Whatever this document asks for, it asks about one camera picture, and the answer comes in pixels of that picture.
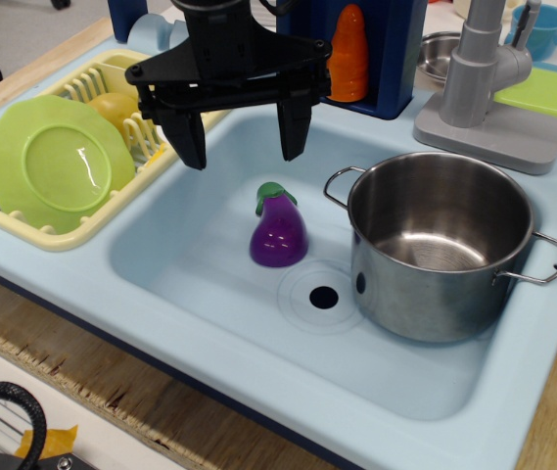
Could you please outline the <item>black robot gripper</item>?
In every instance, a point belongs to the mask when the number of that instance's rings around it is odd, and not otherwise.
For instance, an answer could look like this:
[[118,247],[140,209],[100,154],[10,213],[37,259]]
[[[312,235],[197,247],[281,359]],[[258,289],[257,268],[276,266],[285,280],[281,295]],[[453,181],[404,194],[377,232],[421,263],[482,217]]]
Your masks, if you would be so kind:
[[207,165],[201,112],[277,104],[283,159],[304,151],[311,108],[331,91],[329,42],[260,25],[248,1],[177,1],[188,37],[131,66],[140,109],[190,168]]

